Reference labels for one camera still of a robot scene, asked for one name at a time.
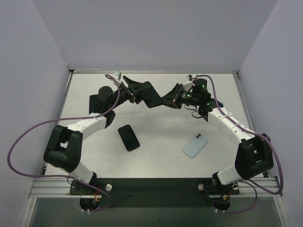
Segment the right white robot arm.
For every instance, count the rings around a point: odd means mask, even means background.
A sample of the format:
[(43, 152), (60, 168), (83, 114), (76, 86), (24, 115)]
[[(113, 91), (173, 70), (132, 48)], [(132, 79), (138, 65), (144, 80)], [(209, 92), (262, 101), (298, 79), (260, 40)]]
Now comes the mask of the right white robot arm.
[(246, 128), (224, 108), (215, 92), (208, 92), (210, 76), (188, 78), (190, 82), (186, 85), (176, 84), (163, 96), (162, 104), (174, 109), (194, 106), (201, 118), (217, 127), (238, 148), (234, 164), (213, 174), (213, 179), (220, 185), (228, 185), (272, 169), (274, 159), (269, 137)]

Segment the black phone case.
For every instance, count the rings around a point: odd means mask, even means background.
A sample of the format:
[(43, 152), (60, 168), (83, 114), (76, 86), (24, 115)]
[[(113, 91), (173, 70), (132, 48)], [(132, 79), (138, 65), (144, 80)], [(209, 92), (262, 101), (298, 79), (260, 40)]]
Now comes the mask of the black phone case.
[(162, 105), (162, 99), (150, 82), (144, 82), (140, 91), (142, 100), (148, 108), (154, 108)]

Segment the light blue phone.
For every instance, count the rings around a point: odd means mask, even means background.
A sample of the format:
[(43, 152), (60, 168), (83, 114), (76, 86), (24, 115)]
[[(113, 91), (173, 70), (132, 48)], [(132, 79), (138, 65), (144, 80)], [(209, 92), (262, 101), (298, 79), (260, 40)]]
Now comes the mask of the light blue phone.
[(208, 138), (203, 136), (201, 133), (198, 133), (182, 150), (188, 157), (194, 158), (208, 142)]

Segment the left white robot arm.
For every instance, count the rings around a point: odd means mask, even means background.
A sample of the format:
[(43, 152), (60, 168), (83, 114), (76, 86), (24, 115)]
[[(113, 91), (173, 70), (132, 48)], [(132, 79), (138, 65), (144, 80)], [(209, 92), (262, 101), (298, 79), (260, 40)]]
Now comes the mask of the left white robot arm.
[(113, 81), (117, 90), (103, 86), (90, 99), (89, 116), (68, 126), (56, 125), (47, 143), (43, 159), (47, 164), (68, 173), (73, 179), (79, 179), (80, 189), (85, 194), (93, 194), (97, 190), (96, 175), (81, 162), (82, 143), (89, 136), (105, 129), (113, 122), (116, 114), (114, 108), (126, 101), (131, 103), (146, 101), (147, 91), (152, 87), (150, 82), (136, 82), (126, 76), (120, 81), (121, 74), (106, 75)]

